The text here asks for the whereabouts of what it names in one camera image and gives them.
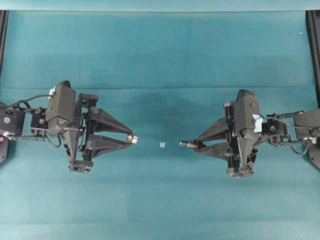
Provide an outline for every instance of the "teal tablecloth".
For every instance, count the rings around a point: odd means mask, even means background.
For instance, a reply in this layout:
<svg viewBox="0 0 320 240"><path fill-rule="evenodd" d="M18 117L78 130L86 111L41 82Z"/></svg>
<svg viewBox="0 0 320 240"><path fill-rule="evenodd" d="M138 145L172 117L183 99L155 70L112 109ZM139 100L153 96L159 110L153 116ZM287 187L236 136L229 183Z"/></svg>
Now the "teal tablecloth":
<svg viewBox="0 0 320 240"><path fill-rule="evenodd" d="M305 158L263 145L255 175L234 179L224 161L178 146L240 88L264 115L317 107L303 11L11 12L0 100L63 80L99 95L139 143L95 158L88 175L68 171L62 148L13 144L0 239L318 239L320 174Z"/></svg>

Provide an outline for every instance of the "wire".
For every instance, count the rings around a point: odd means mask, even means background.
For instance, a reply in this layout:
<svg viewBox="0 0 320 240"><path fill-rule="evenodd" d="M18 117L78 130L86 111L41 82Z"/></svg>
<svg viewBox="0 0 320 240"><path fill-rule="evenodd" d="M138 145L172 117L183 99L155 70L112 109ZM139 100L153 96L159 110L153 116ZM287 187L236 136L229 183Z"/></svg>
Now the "wire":
<svg viewBox="0 0 320 240"><path fill-rule="evenodd" d="M293 127L293 128L295 128L295 129L309 129L309 130L312 130L312 129L318 129L318 128L320 128L320 126L297 126L297 125L291 124L291 123L289 123L289 122L283 121L283 120L281 120L281 119L279 119L279 118L273 117L273 116L267 116L267 117L265 117L265 116L262 116L261 114L260 114L259 116L262 117L262 118L265 119L265 120L270 119L270 120L278 121L278 122L280 122L280 123L286 124L286 125L288 125L288 126L290 126L290 127Z"/></svg>
<svg viewBox="0 0 320 240"><path fill-rule="evenodd" d="M59 148L61 146L61 138L59 136L57 136L59 143L58 144L54 144L47 135L45 135L45 138L49 141L49 143L51 144L52 147L54 148Z"/></svg>
<svg viewBox="0 0 320 240"><path fill-rule="evenodd" d="M33 97L30 97L28 99L25 99L25 100L20 100L20 101L17 101L13 104L11 104L10 106L7 106L5 109L3 109L1 112L0 112L0 115L2 113L4 113L6 110L8 110L9 108L12 108L14 107L15 105L19 105L19 104L28 104L29 101L32 101L34 99L38 99L38 98L47 98L47 97L51 97L51 95L48 95L48 94L43 94L43 95L37 95L37 96L33 96Z"/></svg>
<svg viewBox="0 0 320 240"><path fill-rule="evenodd" d="M305 148L304 148L303 151L297 151L297 150L295 150L293 144L290 144L290 148L291 148L291 150L292 150L295 154L305 155L305 154L308 152L309 144L310 144L310 143L307 143L307 144L305 145Z"/></svg>
<svg viewBox="0 0 320 240"><path fill-rule="evenodd" d="M30 104L27 101L25 101L23 104L26 106L27 109L31 108Z"/></svg>

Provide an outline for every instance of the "black cable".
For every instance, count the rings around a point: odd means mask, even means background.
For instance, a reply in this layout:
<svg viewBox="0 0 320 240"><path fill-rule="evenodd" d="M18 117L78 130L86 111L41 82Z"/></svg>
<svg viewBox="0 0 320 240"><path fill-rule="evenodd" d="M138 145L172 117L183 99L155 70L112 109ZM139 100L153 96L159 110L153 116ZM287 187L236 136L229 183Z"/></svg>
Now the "black cable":
<svg viewBox="0 0 320 240"><path fill-rule="evenodd" d="M32 101L32 100L38 99L38 98L45 98L45 97L51 97L51 95L48 95L48 94L37 95L37 96L33 96L33 97L30 97L30 98L25 99L25 100L17 101L17 102L15 102L15 103L11 104L10 106L7 106L5 109L3 109L3 110L0 112L0 115L1 115L3 112L5 112L6 110L8 110L9 108L12 108L12 107L14 107L14 106L16 106L16 105L23 104L23 103L24 103L24 104L26 104L26 103L28 104L29 101Z"/></svg>
<svg viewBox="0 0 320 240"><path fill-rule="evenodd" d="M23 104L26 106L27 109L31 108L30 104L27 101L23 102Z"/></svg>
<svg viewBox="0 0 320 240"><path fill-rule="evenodd" d="M305 148L304 148L303 151L297 151L297 150L295 150L293 144L290 144L290 148L291 148L291 150L292 150L295 154L305 155L305 154L308 152L309 144L310 144L310 143L307 143L307 144L305 145Z"/></svg>
<svg viewBox="0 0 320 240"><path fill-rule="evenodd" d="M269 120L275 120L275 121L278 121L278 122L280 122L280 123L286 124L286 125L288 125L288 126L290 126L290 127L293 127L293 128L295 128L295 129L309 129L309 130L312 130L312 129L318 129L318 128L320 128L320 126L297 126L297 125L291 124L291 123L289 123L289 122L283 121L283 120L281 120L281 119L279 119L279 118L273 117L273 116L267 116L267 117L265 117L265 116L262 116L261 114L259 114L259 116L262 117L264 120L268 120L268 119L269 119Z"/></svg>
<svg viewBox="0 0 320 240"><path fill-rule="evenodd" d="M57 136L59 144L54 144L47 135L45 135L45 138L49 141L49 143L51 144L52 147L54 148L59 148L61 146L61 138L59 136Z"/></svg>

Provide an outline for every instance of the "small white object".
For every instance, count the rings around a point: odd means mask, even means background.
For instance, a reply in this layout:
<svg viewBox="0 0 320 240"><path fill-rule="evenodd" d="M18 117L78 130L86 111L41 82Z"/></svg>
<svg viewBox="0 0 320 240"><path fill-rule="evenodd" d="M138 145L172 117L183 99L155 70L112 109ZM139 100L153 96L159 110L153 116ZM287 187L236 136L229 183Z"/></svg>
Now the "small white object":
<svg viewBox="0 0 320 240"><path fill-rule="evenodd" d="M56 87L54 87L54 88L51 88L50 89L50 91L49 91L49 97L48 97L48 99L50 99L53 95L55 95L55 92L56 92Z"/></svg>
<svg viewBox="0 0 320 240"><path fill-rule="evenodd" d="M253 119L254 119L254 132L255 133L260 133L262 132L262 122L264 121L264 119L257 114L252 114Z"/></svg>

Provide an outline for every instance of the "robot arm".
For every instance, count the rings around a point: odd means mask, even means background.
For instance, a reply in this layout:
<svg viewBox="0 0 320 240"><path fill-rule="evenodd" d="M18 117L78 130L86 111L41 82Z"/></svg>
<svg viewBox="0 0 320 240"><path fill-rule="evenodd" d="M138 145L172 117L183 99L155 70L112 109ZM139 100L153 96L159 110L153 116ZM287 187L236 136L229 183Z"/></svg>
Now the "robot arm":
<svg viewBox="0 0 320 240"><path fill-rule="evenodd" d="M48 97L47 108L31 108L28 101L37 97ZM69 81L55 86L49 95L40 95L19 101L10 107L0 105L0 135L9 140L44 141L49 137L57 137L59 147L61 143L66 149L69 170L78 173L88 173L93 167L92 158L115 150L124 149L137 143L138 137L133 131L117 121L104 110L97 108L98 96L80 93L76 99L76 92ZM25 114L32 115L32 135L22 135ZM115 132L126 134L125 141L120 141L98 132ZM80 152L82 160L77 160Z"/></svg>
<svg viewBox="0 0 320 240"><path fill-rule="evenodd" d="M236 178L253 175L261 143L274 147L289 145L297 154L308 153L311 162L320 169L320 147L314 145L320 137L320 109L264 117L260 114L256 96L247 90L240 90L236 101L227 102L223 107L225 117L193 141L180 141L179 144L193 148L196 154L226 160L227 173ZM294 124L283 121L285 118L293 118ZM295 128L297 140L291 139L287 126ZM204 144L214 140L226 141L209 146ZM304 145L304 151L296 151L295 144Z"/></svg>

